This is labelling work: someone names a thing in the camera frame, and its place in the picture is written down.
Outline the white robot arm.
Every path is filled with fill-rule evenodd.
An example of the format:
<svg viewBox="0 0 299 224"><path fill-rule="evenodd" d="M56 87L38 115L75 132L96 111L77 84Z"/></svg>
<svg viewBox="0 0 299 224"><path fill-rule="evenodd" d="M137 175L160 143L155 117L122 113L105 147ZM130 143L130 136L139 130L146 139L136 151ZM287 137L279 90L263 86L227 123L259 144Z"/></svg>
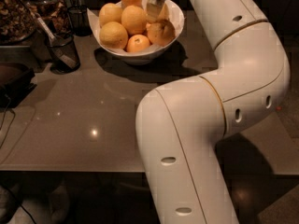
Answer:
<svg viewBox="0 0 299 224"><path fill-rule="evenodd" d="M290 66L253 0L190 1L218 67L149 92L136 139L161 224L238 224L214 148L275 110Z"/></svg>

